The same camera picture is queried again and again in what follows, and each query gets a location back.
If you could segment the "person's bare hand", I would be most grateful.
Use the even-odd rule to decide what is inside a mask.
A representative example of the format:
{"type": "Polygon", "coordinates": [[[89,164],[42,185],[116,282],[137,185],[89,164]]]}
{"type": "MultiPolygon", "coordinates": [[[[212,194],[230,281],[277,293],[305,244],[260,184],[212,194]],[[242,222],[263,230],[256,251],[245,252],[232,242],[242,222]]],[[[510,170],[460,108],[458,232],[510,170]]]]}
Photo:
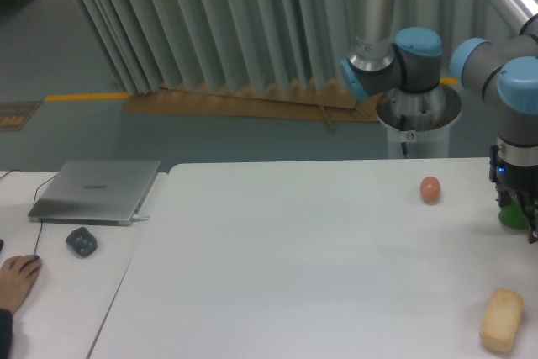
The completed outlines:
{"type": "Polygon", "coordinates": [[[41,259],[25,267],[33,255],[13,256],[1,266],[1,309],[16,314],[40,274],[41,259]]]}

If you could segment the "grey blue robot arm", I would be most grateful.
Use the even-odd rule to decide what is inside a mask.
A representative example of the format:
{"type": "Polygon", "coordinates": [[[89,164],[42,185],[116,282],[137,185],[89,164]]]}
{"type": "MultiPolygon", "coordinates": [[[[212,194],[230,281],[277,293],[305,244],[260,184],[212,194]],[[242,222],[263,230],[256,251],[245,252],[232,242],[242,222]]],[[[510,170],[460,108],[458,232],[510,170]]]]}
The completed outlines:
{"type": "MultiPolygon", "coordinates": [[[[517,35],[502,45],[471,38],[450,60],[452,74],[498,115],[489,179],[498,204],[516,204],[537,240],[537,0],[489,0],[517,35]]],[[[442,45],[430,30],[391,34],[394,0],[357,0],[356,40],[340,63],[359,99],[380,96],[377,116],[398,131],[406,152],[412,134],[446,127],[461,111],[458,95],[440,84],[442,45]]]]}

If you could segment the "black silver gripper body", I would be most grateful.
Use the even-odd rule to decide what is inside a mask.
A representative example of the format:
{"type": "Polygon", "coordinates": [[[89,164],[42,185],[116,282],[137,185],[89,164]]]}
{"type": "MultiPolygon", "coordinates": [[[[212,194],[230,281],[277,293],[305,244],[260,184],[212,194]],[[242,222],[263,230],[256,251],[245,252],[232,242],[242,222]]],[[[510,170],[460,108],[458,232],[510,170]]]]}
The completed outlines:
{"type": "Polygon", "coordinates": [[[489,150],[489,181],[508,190],[509,203],[527,193],[537,205],[537,144],[516,144],[499,136],[489,150]]]}

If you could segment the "dark sleeved forearm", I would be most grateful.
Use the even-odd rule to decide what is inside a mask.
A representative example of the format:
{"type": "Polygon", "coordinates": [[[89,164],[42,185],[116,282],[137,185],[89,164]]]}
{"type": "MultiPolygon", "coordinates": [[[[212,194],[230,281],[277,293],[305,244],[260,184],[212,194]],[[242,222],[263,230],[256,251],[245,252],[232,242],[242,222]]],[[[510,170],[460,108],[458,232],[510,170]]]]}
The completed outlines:
{"type": "Polygon", "coordinates": [[[0,358],[7,359],[13,338],[13,315],[6,309],[0,309],[0,358]]]}

